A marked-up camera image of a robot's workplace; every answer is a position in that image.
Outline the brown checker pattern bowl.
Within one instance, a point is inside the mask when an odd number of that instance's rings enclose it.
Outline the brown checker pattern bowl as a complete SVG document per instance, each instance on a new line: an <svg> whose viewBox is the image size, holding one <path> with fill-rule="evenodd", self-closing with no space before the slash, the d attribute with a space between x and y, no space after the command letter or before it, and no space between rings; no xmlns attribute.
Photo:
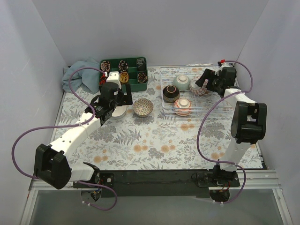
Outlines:
<svg viewBox="0 0 300 225"><path fill-rule="evenodd" d="M133 103L132 107L136 115L146 117L153 111L154 104L149 99L140 98Z"/></svg>

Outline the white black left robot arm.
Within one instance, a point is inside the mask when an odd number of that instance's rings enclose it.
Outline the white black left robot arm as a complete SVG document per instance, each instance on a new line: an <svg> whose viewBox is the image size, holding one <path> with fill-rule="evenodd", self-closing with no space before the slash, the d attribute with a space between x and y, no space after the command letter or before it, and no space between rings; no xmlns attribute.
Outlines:
<svg viewBox="0 0 300 225"><path fill-rule="evenodd" d="M73 127L50 144L37 147L34 175L56 189L77 181L96 187L100 181L100 169L90 163L72 164L70 157L82 142L112 117L118 106L126 107L132 103L129 84L125 92L113 82L102 85L100 95L91 100Z"/></svg>

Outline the red diamond pattern bowl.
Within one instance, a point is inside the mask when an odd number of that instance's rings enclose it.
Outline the red diamond pattern bowl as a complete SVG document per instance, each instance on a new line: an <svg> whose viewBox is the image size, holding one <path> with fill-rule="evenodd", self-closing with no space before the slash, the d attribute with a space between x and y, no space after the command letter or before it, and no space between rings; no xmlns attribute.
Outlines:
<svg viewBox="0 0 300 225"><path fill-rule="evenodd" d="M203 95L209 94L210 91L206 88L206 86L207 86L207 84L208 84L208 80L205 80L205 81L204 81L202 87L199 87L199 86L196 84L196 81L197 81L197 80L198 80L197 78L194 78L194 79L189 83L189 88L190 88L191 92L192 92L195 96L203 96Z"/></svg>

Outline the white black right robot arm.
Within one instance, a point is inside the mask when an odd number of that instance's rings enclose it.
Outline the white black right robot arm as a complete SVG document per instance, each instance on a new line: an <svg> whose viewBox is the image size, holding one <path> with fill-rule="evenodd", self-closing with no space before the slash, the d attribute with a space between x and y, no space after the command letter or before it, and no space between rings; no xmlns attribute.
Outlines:
<svg viewBox="0 0 300 225"><path fill-rule="evenodd" d="M198 87L206 85L207 90L217 93L221 97L218 103L226 101L234 108L230 128L232 137L224 155L213 160L213 169L195 175L201 188L239 184L237 169L240 160L251 145L265 137L267 106L249 99L246 92L235 86L236 75L234 67L221 66L217 71L206 69L195 82Z"/></svg>

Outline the plain white bowl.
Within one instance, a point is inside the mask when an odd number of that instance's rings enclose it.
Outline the plain white bowl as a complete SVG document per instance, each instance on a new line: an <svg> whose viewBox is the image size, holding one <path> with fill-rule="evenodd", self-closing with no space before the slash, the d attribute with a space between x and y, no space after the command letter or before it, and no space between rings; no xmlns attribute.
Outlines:
<svg viewBox="0 0 300 225"><path fill-rule="evenodd" d="M126 114L126 111L127 111L127 106L126 105L117 106L115 108L115 110L113 111L113 113L112 113L112 119L122 118Z"/></svg>

